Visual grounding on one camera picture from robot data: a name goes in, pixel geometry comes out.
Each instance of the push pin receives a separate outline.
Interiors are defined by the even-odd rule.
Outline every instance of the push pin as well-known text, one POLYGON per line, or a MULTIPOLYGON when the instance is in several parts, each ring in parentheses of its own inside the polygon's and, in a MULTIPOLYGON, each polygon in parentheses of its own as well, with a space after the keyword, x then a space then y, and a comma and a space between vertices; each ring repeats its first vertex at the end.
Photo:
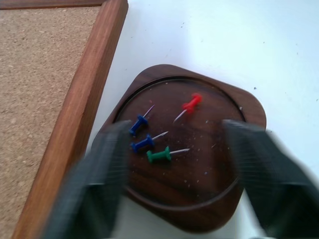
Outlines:
POLYGON ((153 105, 152 107, 150 107, 150 109, 145 113, 144 116, 138 115, 138 120, 135 122, 135 124, 132 126, 132 128, 130 129, 130 133, 135 136, 136 135, 136 130, 142 125, 142 124, 146 124, 148 125, 148 120, 145 118, 148 113, 153 109, 155 105, 153 105))
POLYGON ((165 148, 164 151, 162 152, 159 152, 159 153, 153 153, 151 151, 147 151, 147 156, 148 156, 148 159, 149 159, 149 162, 150 163, 153 163, 154 161, 157 161, 157 160, 160 160, 162 158, 165 158, 167 159, 168 161, 171 161, 171 154, 174 154, 174 153, 181 153, 181 152, 186 152, 186 151, 189 151, 189 148, 185 148, 185 149, 181 149, 181 150, 177 150, 177 151, 172 151, 170 152, 169 151, 169 147, 167 146, 165 148))
POLYGON ((182 108, 184 109, 182 111, 182 113, 179 114, 179 116, 176 117, 176 119, 174 120, 174 122, 176 120, 178 120, 186 111, 188 113, 193 113, 194 112, 194 107, 199 103, 201 102, 201 95, 200 94, 197 94, 197 93, 194 93, 191 95, 193 97, 193 99, 189 102, 189 103, 185 103, 183 104, 182 108))
POLYGON ((144 146, 152 146, 154 147, 154 140, 159 138, 159 137, 162 137, 164 136, 165 134, 167 134, 168 131, 164 132, 164 133, 161 133, 159 134, 158 136, 155 136, 154 138, 151 138, 151 136, 148 134, 146 139, 142 140, 141 142, 138 142, 138 143, 131 143, 131 146, 132 146, 132 149, 135 153, 137 153, 139 151, 140 148, 144 147, 144 146))

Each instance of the green push pin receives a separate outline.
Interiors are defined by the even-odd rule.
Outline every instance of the green push pin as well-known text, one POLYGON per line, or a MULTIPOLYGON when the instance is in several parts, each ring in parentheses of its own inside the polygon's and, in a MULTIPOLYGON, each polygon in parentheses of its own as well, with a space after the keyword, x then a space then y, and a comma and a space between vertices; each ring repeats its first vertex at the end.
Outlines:
POLYGON ((164 151, 162 152, 159 152, 159 153, 152 153, 150 150, 147 151, 147 156, 148 156, 148 159, 149 159, 149 162, 150 163, 153 163, 154 161, 157 161, 157 160, 160 160, 160 159, 167 159, 168 161, 171 161, 171 154, 174 154, 174 153, 181 153, 181 152, 187 152, 189 151, 189 148, 185 148, 185 149, 181 149, 181 150, 177 150, 177 151, 172 151, 170 152, 169 151, 169 147, 167 146, 165 148, 164 151))

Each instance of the cork surface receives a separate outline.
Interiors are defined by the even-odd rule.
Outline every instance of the cork surface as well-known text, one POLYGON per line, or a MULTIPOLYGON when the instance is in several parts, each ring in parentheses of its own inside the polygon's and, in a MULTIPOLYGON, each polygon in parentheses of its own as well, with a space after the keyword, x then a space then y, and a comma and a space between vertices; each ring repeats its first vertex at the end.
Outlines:
POLYGON ((0 239, 13 233, 98 11, 0 11, 0 239))

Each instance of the round wooden tray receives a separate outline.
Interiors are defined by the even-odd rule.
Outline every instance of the round wooden tray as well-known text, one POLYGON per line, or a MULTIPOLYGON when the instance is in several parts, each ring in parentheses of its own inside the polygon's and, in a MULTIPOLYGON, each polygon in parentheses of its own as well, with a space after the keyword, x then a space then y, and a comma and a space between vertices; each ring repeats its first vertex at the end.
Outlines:
POLYGON ((141 72, 113 110, 103 128, 119 120, 137 120, 152 105, 148 126, 132 142, 169 131, 154 148, 131 153, 129 196, 160 217, 191 232, 223 226, 238 205, 242 187, 237 183, 222 120, 242 120, 266 126, 260 103, 249 93, 211 78, 171 66, 158 65, 141 72), (193 93, 202 103, 191 115, 181 113, 193 93), (150 164, 146 151, 190 148, 172 155, 172 161, 150 164))
POLYGON ((133 142, 139 142, 149 133, 156 136, 169 131, 155 141, 153 149, 144 148, 131 153, 128 190, 139 200, 167 210, 189 210, 212 203, 225 191, 235 186, 229 148, 224 139, 223 119, 244 120, 238 106, 224 92, 212 84, 192 79, 161 79, 131 95, 123 104, 116 121, 135 121, 137 113, 147 116, 149 126, 141 127, 133 142), (202 103, 191 115, 183 115, 182 104, 189 102, 193 93, 202 95, 202 103), (146 151, 160 152, 190 148, 189 152, 150 164, 146 151))

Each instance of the white surface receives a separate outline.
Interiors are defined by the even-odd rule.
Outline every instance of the white surface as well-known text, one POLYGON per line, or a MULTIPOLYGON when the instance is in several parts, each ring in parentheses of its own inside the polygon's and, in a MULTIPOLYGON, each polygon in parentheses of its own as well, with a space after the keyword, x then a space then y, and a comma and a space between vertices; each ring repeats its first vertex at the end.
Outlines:
MULTIPOLYGON (((139 72, 172 64, 255 95, 267 128, 319 181, 319 1, 131 0, 129 5, 89 145, 139 72)), ((191 235, 126 199, 116 237, 248 239, 260 235, 252 215, 244 195, 225 227, 191 235)))

